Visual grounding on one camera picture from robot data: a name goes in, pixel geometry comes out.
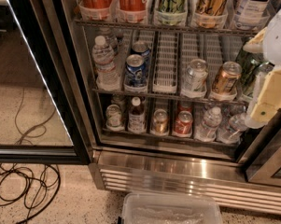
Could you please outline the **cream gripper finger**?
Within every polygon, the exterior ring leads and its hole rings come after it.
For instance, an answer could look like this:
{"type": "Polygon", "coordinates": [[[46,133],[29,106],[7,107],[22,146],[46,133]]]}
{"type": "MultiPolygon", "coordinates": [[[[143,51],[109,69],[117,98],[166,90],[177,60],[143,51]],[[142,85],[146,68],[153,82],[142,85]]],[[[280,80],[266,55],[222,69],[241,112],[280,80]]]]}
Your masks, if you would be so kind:
{"type": "Polygon", "coordinates": [[[281,68],[269,72],[260,90],[251,118],[267,123],[281,108],[281,68]]]}
{"type": "Polygon", "coordinates": [[[249,53],[263,53],[262,43],[266,30],[267,28],[263,28],[253,38],[247,41],[243,46],[243,50],[249,53]]]}

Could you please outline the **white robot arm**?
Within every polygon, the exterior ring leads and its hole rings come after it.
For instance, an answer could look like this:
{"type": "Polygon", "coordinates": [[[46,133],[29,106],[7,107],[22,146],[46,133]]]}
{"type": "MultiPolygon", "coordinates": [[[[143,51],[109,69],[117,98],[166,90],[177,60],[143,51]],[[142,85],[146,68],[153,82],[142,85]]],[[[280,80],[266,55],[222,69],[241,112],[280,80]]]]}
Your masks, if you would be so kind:
{"type": "Polygon", "coordinates": [[[267,75],[257,75],[248,106],[245,124],[257,129],[266,125],[281,108],[281,8],[264,29],[244,44],[244,50],[261,52],[274,65],[267,75]]]}

